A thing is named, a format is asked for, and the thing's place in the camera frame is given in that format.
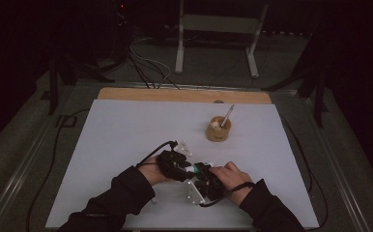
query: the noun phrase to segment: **person's hand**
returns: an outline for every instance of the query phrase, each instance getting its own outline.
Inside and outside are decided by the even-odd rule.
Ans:
[[[210,171],[217,176],[227,190],[233,189],[245,182],[252,182],[249,175],[242,172],[232,161],[226,163],[223,167],[211,167]],[[233,192],[229,196],[229,199],[240,206],[244,198],[249,194],[250,189],[249,187],[239,189]]]
[[[138,167],[138,170],[145,176],[151,186],[161,182],[173,181],[172,179],[165,177],[160,172],[156,162],[156,157],[152,157],[147,159],[141,166]]]

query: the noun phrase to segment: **wooden container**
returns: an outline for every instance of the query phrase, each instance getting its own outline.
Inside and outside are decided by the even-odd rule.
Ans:
[[[213,142],[222,142],[228,138],[229,131],[231,130],[232,123],[229,119],[226,120],[223,128],[220,125],[223,122],[223,116],[216,116],[211,120],[211,123],[207,127],[207,138]]]

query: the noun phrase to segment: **black sleeve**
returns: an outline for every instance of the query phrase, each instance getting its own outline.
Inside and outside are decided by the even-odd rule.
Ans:
[[[264,180],[256,183],[240,208],[250,215],[252,225],[262,232],[304,231],[293,213],[277,196],[271,195]]]
[[[127,214],[138,215],[154,196],[150,183],[132,166],[112,180],[111,189],[90,199],[82,212],[71,214],[57,231],[119,231]]]

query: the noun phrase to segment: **finger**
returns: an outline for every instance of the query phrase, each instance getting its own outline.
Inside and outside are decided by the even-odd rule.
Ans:
[[[229,161],[225,164],[225,167],[234,172],[241,172],[241,170],[235,165],[233,161]]]
[[[210,172],[214,173],[220,180],[227,177],[227,172],[224,167],[211,167]]]

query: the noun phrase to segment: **white table surface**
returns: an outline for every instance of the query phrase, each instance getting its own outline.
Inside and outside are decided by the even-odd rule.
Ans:
[[[303,227],[318,221],[288,139],[273,104],[235,104],[229,138],[209,141],[205,129],[230,104],[95,100],[47,220],[58,228],[91,197],[110,187],[111,179],[136,165],[160,144],[185,141],[191,163],[233,161],[253,182],[265,179],[272,194],[295,214]],[[251,219],[229,200],[201,208],[187,199],[187,182],[154,186],[149,202],[123,229],[249,229]]]

